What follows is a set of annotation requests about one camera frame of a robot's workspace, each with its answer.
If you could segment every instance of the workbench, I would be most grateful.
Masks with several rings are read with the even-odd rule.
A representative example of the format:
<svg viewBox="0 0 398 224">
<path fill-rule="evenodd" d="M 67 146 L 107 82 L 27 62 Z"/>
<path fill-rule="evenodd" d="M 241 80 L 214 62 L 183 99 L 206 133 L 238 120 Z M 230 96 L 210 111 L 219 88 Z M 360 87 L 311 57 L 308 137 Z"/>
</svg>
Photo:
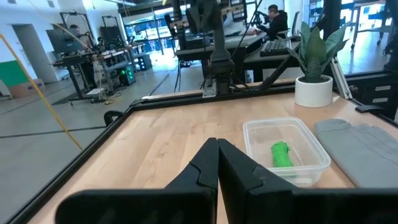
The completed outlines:
<svg viewBox="0 0 398 224">
<path fill-rule="evenodd" d="M 81 68 L 81 64 L 91 60 L 92 55 L 93 54 L 91 54 L 91 53 L 85 53 L 85 54 L 65 56 L 64 58 L 62 58 L 61 61 L 58 61 L 58 62 L 55 62 L 52 64 L 54 67 L 66 67 L 69 72 L 69 77 L 72 79 L 72 83 L 73 83 L 73 86 L 75 87 L 76 94 L 77 94 L 77 98 L 69 99 L 69 102 L 93 99 L 93 97 L 90 97 L 90 96 L 83 96 L 83 93 L 81 92 L 79 84 L 76 80 L 76 76 L 72 70 L 72 66 L 77 66 L 77 68 L 79 69 L 81 78 L 83 79 L 83 81 L 85 83 L 85 86 L 88 87 L 88 82 L 86 80 L 83 69 Z"/>
<path fill-rule="evenodd" d="M 247 35 L 244 37 L 239 48 L 236 48 L 242 39 L 242 36 L 227 37 L 225 38 L 225 49 L 232 55 L 235 51 L 234 57 L 232 58 L 235 64 L 235 72 L 238 79 L 242 82 L 245 81 L 243 72 L 243 61 L 248 54 L 254 52 L 259 47 L 261 47 L 263 38 L 267 36 L 265 32 L 258 35 Z M 200 60 L 202 64 L 203 77 L 207 77 L 208 73 L 206 71 L 207 60 L 214 51 L 214 45 L 209 45 L 207 47 L 201 47 L 198 49 L 187 49 L 176 51 L 176 56 L 182 61 Z"/>
<path fill-rule="evenodd" d="M 292 42 L 292 49 L 296 48 L 300 42 Z M 254 82 L 262 82 L 262 70 L 268 68 L 277 68 L 280 63 L 282 63 L 289 54 L 285 55 L 275 55 L 275 56 L 268 56 L 268 57 L 261 57 L 260 52 L 262 50 L 262 46 L 259 47 L 257 50 L 253 51 L 249 55 L 246 56 L 244 59 L 244 70 L 253 70 L 253 79 Z M 300 64 L 297 60 L 289 60 L 287 63 L 287 67 L 299 67 Z"/>
<path fill-rule="evenodd" d="M 109 58 L 112 58 L 112 57 L 115 57 L 118 55 L 122 55 L 124 57 L 124 60 L 119 63 L 116 63 L 114 65 L 110 65 L 110 66 L 106 63 L 106 59 L 109 59 Z M 129 49 L 122 49 L 122 50 L 118 50 L 117 52 L 114 52 L 111 54 L 96 56 L 96 59 L 99 61 L 99 63 L 101 64 L 101 66 L 103 68 L 105 79 L 106 79 L 106 82 L 108 83 L 108 90 L 110 90 L 110 91 L 114 91 L 111 73 L 113 71 L 115 71 L 116 69 L 126 68 L 130 65 L 134 65 L 133 64 L 134 59 L 133 59 L 131 50 L 129 50 Z"/>
<path fill-rule="evenodd" d="M 201 90 L 186 94 L 196 93 L 201 93 Z M 147 99 L 156 101 L 172 95 Z M 334 95 L 333 103 L 327 107 L 304 108 L 294 103 L 294 93 L 290 92 L 153 110 L 128 110 L 93 142 L 97 144 L 100 141 L 101 146 L 78 170 L 73 171 L 72 177 L 51 195 L 29 223 L 53 224 L 58 204 L 80 190 L 163 188 L 184 169 L 210 137 L 225 138 L 245 151 L 243 123 L 246 121 L 293 116 L 300 118 L 313 131 L 317 121 L 341 118 L 353 125 L 379 126 L 398 138 L 395 127 L 369 113 L 358 113 L 355 107 L 354 103 Z M 333 161 L 313 186 L 350 187 L 355 186 Z M 220 189 L 217 216 L 217 223 L 228 223 Z"/>
</svg>

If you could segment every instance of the gray cloth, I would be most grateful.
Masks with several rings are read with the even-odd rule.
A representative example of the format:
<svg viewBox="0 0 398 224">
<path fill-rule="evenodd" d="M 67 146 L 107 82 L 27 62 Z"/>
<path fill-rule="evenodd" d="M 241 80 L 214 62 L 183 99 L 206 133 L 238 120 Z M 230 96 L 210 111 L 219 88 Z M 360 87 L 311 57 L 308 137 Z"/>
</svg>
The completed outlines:
<svg viewBox="0 0 398 224">
<path fill-rule="evenodd" d="M 358 187 L 398 187 L 398 141 L 383 129 L 329 119 L 315 124 L 315 134 Z"/>
</svg>

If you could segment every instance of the office chair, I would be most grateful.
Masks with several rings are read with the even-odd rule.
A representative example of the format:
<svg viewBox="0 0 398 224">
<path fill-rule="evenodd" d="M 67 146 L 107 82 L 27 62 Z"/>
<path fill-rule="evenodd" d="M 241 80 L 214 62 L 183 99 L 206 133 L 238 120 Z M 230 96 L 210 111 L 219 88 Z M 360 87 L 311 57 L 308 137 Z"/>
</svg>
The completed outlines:
<svg viewBox="0 0 398 224">
<path fill-rule="evenodd" d="M 290 28 L 287 29 L 287 30 L 279 31 L 277 33 L 277 36 L 286 39 L 287 38 L 287 34 L 289 33 L 289 31 L 290 31 Z"/>
<path fill-rule="evenodd" d="M 296 31 L 296 26 L 297 26 L 297 18 L 299 17 L 300 11 L 297 11 L 294 15 L 294 20 L 293 20 L 293 27 L 292 27 L 292 41 L 298 42 L 301 41 L 301 36 L 299 36 L 298 32 Z"/>
</svg>

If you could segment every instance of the white column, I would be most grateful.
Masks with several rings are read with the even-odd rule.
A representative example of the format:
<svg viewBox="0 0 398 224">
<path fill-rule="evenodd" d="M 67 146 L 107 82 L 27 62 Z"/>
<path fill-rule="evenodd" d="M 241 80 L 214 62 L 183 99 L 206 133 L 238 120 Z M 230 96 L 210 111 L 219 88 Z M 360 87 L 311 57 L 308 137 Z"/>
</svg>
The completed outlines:
<svg viewBox="0 0 398 224">
<path fill-rule="evenodd" d="M 295 28 L 295 33 L 297 30 L 301 30 L 301 23 L 303 21 L 304 12 L 304 1 L 303 0 L 285 0 L 285 12 L 287 12 L 288 22 L 287 26 L 289 28 L 293 27 L 294 15 L 297 11 L 300 11 L 297 17 L 297 23 Z"/>
</svg>

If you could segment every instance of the table surface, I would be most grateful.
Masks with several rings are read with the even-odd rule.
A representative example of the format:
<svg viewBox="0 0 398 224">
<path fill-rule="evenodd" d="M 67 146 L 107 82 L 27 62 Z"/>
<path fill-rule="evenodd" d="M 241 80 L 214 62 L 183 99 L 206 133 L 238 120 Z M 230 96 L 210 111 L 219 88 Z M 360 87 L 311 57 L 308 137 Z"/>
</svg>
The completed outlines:
<svg viewBox="0 0 398 224">
<path fill-rule="evenodd" d="M 210 137 L 225 138 L 244 151 L 243 123 L 246 121 L 293 116 L 313 130 L 317 121 L 341 118 L 352 124 L 379 126 L 398 138 L 393 126 L 354 109 L 354 104 L 339 96 L 334 96 L 333 103 L 327 107 L 304 108 L 294 103 L 293 93 L 286 93 L 135 112 L 29 223 L 54 223 L 58 204 L 79 190 L 162 188 Z M 313 187 L 354 185 L 332 161 Z M 228 223 L 220 190 L 218 197 L 217 223 Z"/>
<path fill-rule="evenodd" d="M 292 42 L 292 49 L 296 48 L 300 42 Z M 275 56 L 267 56 L 267 57 L 261 57 L 260 52 L 261 52 L 262 46 L 258 48 L 257 50 L 251 52 L 245 59 L 244 63 L 253 63 L 253 62 L 270 62 L 270 61 L 276 61 L 276 60 L 284 60 L 288 54 L 285 55 L 275 55 Z"/>
<path fill-rule="evenodd" d="M 262 32 L 258 35 L 248 35 L 245 36 L 240 47 L 248 47 L 255 43 L 257 40 L 265 37 L 267 34 L 265 32 Z M 239 41 L 242 39 L 242 36 L 236 36 L 236 37 L 227 37 L 225 38 L 225 48 L 226 49 L 233 49 L 238 46 Z M 185 54 L 194 54 L 194 53 L 200 53 L 204 51 L 212 51 L 214 50 L 214 45 L 209 45 L 207 47 L 201 47 L 198 49 L 188 49 L 188 50 L 178 50 L 175 52 L 176 55 L 185 55 Z"/>
</svg>

